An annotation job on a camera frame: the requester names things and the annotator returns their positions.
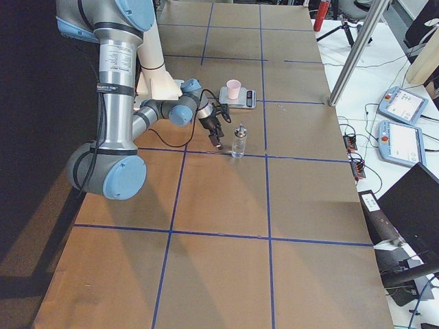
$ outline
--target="table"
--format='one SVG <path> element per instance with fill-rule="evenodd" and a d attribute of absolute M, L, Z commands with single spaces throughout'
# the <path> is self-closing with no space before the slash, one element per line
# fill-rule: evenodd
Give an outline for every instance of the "table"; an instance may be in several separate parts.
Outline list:
<path fill-rule="evenodd" d="M 257 107 L 223 153 L 198 123 L 180 149 L 139 137 L 145 186 L 86 196 L 35 328 L 392 328 L 307 9 L 171 1 L 158 24 L 174 78 L 239 79 Z"/>

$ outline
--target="metal pole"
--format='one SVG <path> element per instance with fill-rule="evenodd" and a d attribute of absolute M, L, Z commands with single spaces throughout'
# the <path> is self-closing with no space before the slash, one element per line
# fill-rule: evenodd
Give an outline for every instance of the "metal pole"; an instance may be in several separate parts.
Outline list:
<path fill-rule="evenodd" d="M 358 60 L 363 53 L 364 47 L 368 44 L 370 36 L 372 35 L 373 30 L 379 22 L 379 19 L 381 18 L 381 15 L 383 14 L 388 3 L 389 0 L 375 0 L 370 7 L 368 16 L 364 22 L 364 26 L 361 29 L 361 33 L 358 35 L 357 40 L 355 41 L 352 50 L 346 59 L 342 72 L 335 83 L 331 96 L 329 97 L 330 106 L 335 106 L 341 97 L 343 90 L 358 63 Z"/>

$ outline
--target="white table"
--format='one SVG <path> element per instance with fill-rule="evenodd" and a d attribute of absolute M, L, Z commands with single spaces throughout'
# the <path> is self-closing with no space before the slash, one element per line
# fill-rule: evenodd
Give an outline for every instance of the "white table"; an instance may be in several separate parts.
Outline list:
<path fill-rule="evenodd" d="M 316 37 L 327 33 L 338 25 L 341 25 L 339 21 L 324 21 L 321 31 L 316 32 Z M 357 36 L 357 30 L 351 29 L 351 32 L 355 39 Z M 409 84 L 407 81 L 403 82 L 405 72 L 410 63 L 404 56 L 404 52 L 399 46 L 390 28 L 385 23 L 379 23 L 372 35 L 372 39 L 373 41 L 365 48 L 357 66 L 380 65 L 397 58 L 400 59 L 379 67 L 356 68 L 336 106 L 336 110 L 340 123 L 348 123 L 353 126 L 357 134 L 368 135 L 365 131 L 366 122 L 368 122 L 369 132 L 372 132 L 372 134 L 376 136 L 379 122 L 387 118 L 380 114 L 375 118 L 377 106 L 371 105 L 368 106 L 368 120 L 366 121 L 364 106 L 367 103 L 379 103 L 384 93 L 392 86 L 403 86 L 407 88 L 413 85 Z M 321 40 L 318 45 L 320 55 L 322 56 L 322 62 L 327 63 L 324 67 L 329 88 L 332 90 L 340 71 L 342 70 L 341 65 L 344 64 L 347 59 L 351 48 L 343 30 L 326 37 Z M 410 90 L 429 100 L 427 108 L 423 114 L 428 117 L 439 119 L 439 112 L 425 88 L 419 86 L 411 88 Z M 416 126 L 420 127 L 424 133 L 439 138 L 438 123 L 420 118 L 416 123 Z M 346 126 L 341 126 L 340 128 L 342 132 L 344 132 Z M 352 130 L 348 127 L 346 132 L 351 133 Z M 377 142 L 372 139 L 371 142 L 374 145 L 377 145 Z M 366 165 L 375 170 L 383 180 L 381 190 L 376 193 L 376 196 L 379 198 L 405 173 L 407 173 L 409 168 L 383 161 L 379 155 L 378 149 L 371 147 L 370 144 L 366 151 L 367 143 L 367 138 L 363 136 L 357 137 L 357 146 L 359 147 L 358 153 L 363 157 L 366 157 Z M 425 148 L 427 149 L 439 149 L 438 142 L 425 136 L 424 143 Z M 426 157 L 427 168 L 433 172 L 434 175 L 439 177 L 439 153 L 426 153 Z M 357 190 L 365 191 L 370 189 L 375 192 L 379 187 L 380 181 L 377 175 L 371 170 L 366 169 L 366 179 L 359 181 Z M 410 256 L 414 255 L 411 248 L 408 247 L 405 249 Z M 439 289 L 433 289 L 436 298 L 435 300 L 421 302 L 418 309 L 418 311 L 421 312 L 421 315 L 415 317 L 414 323 L 412 324 L 413 328 L 420 328 L 420 323 L 423 322 L 439 325 L 438 290 Z M 406 328 L 411 316 L 411 313 L 409 313 L 408 310 L 414 308 L 416 300 L 410 302 L 404 307 L 397 306 L 391 297 L 388 297 L 388 302 L 396 328 Z"/>

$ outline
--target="pink cup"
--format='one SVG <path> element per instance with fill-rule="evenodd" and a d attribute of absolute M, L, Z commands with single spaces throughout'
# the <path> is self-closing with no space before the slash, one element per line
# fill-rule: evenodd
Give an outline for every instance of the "pink cup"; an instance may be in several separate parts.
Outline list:
<path fill-rule="evenodd" d="M 239 90 L 241 89 L 241 82 L 238 80 L 228 80 L 227 86 L 227 97 L 229 99 L 236 99 L 239 96 Z"/>

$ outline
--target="blue tape line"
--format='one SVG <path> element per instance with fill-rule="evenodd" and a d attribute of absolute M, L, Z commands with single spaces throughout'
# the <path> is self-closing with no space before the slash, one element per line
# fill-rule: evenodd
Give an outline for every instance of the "blue tape line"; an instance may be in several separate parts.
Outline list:
<path fill-rule="evenodd" d="M 182 182 L 182 177 L 183 177 L 183 171 L 185 169 L 186 150 L 187 150 L 187 145 L 185 146 L 185 152 L 183 154 L 183 159 L 182 159 L 182 162 L 181 162 L 180 176 L 178 177 L 176 199 L 174 201 L 174 208 L 172 209 L 171 224 L 169 226 L 169 234 L 167 236 L 165 257 L 163 259 L 162 271 L 161 271 L 161 274 L 160 274 L 160 283 L 158 284 L 156 305 L 154 307 L 154 316 L 152 318 L 151 329 L 155 328 L 156 321 L 157 321 L 158 305 L 160 304 L 160 297 L 161 297 L 162 287 L 163 287 L 163 279 L 165 277 L 165 270 L 166 270 L 166 264 L 167 264 L 167 256 L 169 254 L 169 246 L 171 245 L 172 228 L 174 226 L 174 219 L 175 219 L 175 216 L 176 216 L 177 203 L 178 203 L 178 197 L 179 197 L 179 194 L 180 194 L 180 187 L 181 187 L 181 182 Z"/>
<path fill-rule="evenodd" d="M 194 232 L 194 231 L 181 231 L 181 230 L 164 230 L 160 228 L 135 228 L 130 226 L 110 226 L 110 225 L 97 225 L 97 224 L 75 224 L 77 228 L 99 228 L 105 230 L 127 230 L 127 231 L 142 231 L 142 232 L 154 232 L 154 233 L 172 233 L 181 235 L 201 235 L 201 236 L 217 236 L 222 238 L 235 238 L 235 239 L 255 239 L 255 240 L 271 240 L 271 241 L 284 241 L 284 242 L 297 242 L 297 243 L 318 243 L 321 245 L 353 245 L 357 247 L 373 247 L 373 244 L 369 243 L 357 243 L 357 242 L 342 242 L 342 241 L 325 241 L 325 240 L 309 240 L 309 239 L 293 239 L 293 238 L 276 238 L 268 236 L 257 235 L 240 235 L 240 234 L 222 234 L 222 233 L 210 233 L 210 232 Z"/>
<path fill-rule="evenodd" d="M 265 116 L 265 79 L 263 70 L 263 37 L 262 37 L 262 11 L 259 6 L 259 35 L 261 40 L 261 78 L 262 78 L 262 106 L 263 106 L 263 138 L 265 145 L 265 152 L 268 147 L 267 138 L 267 121 Z M 270 268 L 270 305 L 272 316 L 272 329 L 276 329 L 276 313 L 274 307 L 274 279 L 273 279 L 273 252 L 272 252 L 272 224 L 270 216 L 270 180 L 268 175 L 268 157 L 265 153 L 265 189 L 267 193 L 267 225 L 268 225 L 268 262 Z"/>
<path fill-rule="evenodd" d="M 75 224 L 74 226 L 76 228 L 103 228 L 103 229 L 107 229 L 107 230 L 125 230 L 125 231 L 169 233 L 169 230 L 163 230 L 160 228 L 133 228 L 130 226 L 108 226 L 108 225 L 95 225 L 95 224 Z"/>
<path fill-rule="evenodd" d="M 262 29 L 263 31 L 291 31 L 291 32 L 313 32 L 314 31 L 312 29 L 270 29 L 270 28 L 265 28 Z"/>
<path fill-rule="evenodd" d="M 290 32 L 312 32 L 312 29 L 270 29 L 260 27 L 237 27 L 237 26 L 221 26 L 221 25 L 192 25 L 192 24 L 173 24 L 173 23 L 157 23 L 158 26 L 182 26 L 182 27 L 214 27 L 215 29 L 255 29 L 259 31 L 290 31 Z"/>
<path fill-rule="evenodd" d="M 194 24 L 173 24 L 173 23 L 157 23 L 157 26 L 182 26 L 182 27 L 207 27 L 205 25 L 194 25 Z"/>
<path fill-rule="evenodd" d="M 161 149 L 158 147 L 137 147 L 137 149 L 142 149 L 143 151 L 167 151 L 167 152 L 177 152 L 184 153 L 183 149 Z"/>
<path fill-rule="evenodd" d="M 217 236 L 220 238 L 268 240 L 268 237 L 266 237 L 266 236 L 255 236 L 255 235 L 222 234 L 222 233 L 209 233 L 209 232 L 188 232 L 188 231 L 172 231 L 172 233 L 173 234 L 184 234 L 184 235 Z"/>
<path fill-rule="evenodd" d="M 322 101 L 276 101 L 276 100 L 265 100 L 266 103 L 292 103 L 292 104 L 314 104 L 314 105 L 324 105 Z"/>
<path fill-rule="evenodd" d="M 258 58 L 233 58 L 233 57 L 214 57 L 214 56 L 193 56 L 193 55 L 163 55 L 164 57 L 179 57 L 179 58 L 201 58 L 202 60 L 256 60 L 260 61 Z"/>
<path fill-rule="evenodd" d="M 323 64 L 322 62 L 310 62 L 308 60 L 284 60 L 285 63 Z"/>
<path fill-rule="evenodd" d="M 300 161 L 318 161 L 318 162 L 338 162 L 338 163 L 350 163 L 349 160 L 332 160 L 332 159 L 315 159 L 315 158 L 297 158 L 288 156 L 268 156 L 271 159 L 293 159 Z"/>
<path fill-rule="evenodd" d="M 373 247 L 372 243 L 342 242 L 342 241 L 325 241 L 325 240 L 308 240 L 308 239 L 291 239 L 291 238 L 271 238 L 273 241 L 315 243 L 319 245 L 352 245 L 355 247 Z"/>
<path fill-rule="evenodd" d="M 227 57 L 213 57 L 213 56 L 205 56 L 204 58 L 208 58 L 210 60 L 256 60 L 260 61 L 259 58 L 227 58 Z"/>
<path fill-rule="evenodd" d="M 193 56 L 193 55 L 165 55 L 163 57 L 180 57 L 180 58 L 202 58 L 202 56 Z"/>
<path fill-rule="evenodd" d="M 212 12 L 213 12 L 213 5 L 214 5 L 214 3 L 212 3 L 212 5 L 211 5 L 211 13 L 209 14 L 209 21 L 208 21 L 208 23 L 207 23 L 206 38 L 204 39 L 203 54 L 202 54 L 201 63 L 200 63 L 201 66 L 203 65 L 203 62 L 204 62 L 204 54 L 206 53 L 207 38 L 209 37 L 209 27 L 210 27 L 210 25 L 211 25 Z"/>
<path fill-rule="evenodd" d="M 159 149 L 154 147 L 138 147 L 140 150 L 144 151 L 166 151 L 166 152 L 177 152 L 177 153 L 190 153 L 190 154 L 209 154 L 216 156 L 230 156 L 229 153 L 220 153 L 214 151 L 183 151 L 181 149 Z M 318 162 L 337 162 L 337 163 L 349 163 L 349 160 L 334 160 L 334 159 L 317 159 L 317 158 L 301 158 L 298 156 L 269 156 L 267 154 L 244 154 L 247 158 L 269 158 L 269 159 L 288 159 L 288 160 L 298 160 L 298 161 L 318 161 Z"/>
<path fill-rule="evenodd" d="M 268 171 L 268 157 L 265 157 L 265 188 L 267 190 L 267 222 L 268 222 L 268 259 L 270 266 L 270 297 L 272 305 L 272 329 L 276 327 L 274 307 L 274 274 L 273 274 L 273 247 L 272 247 L 272 220 L 270 208 L 270 177 Z"/>

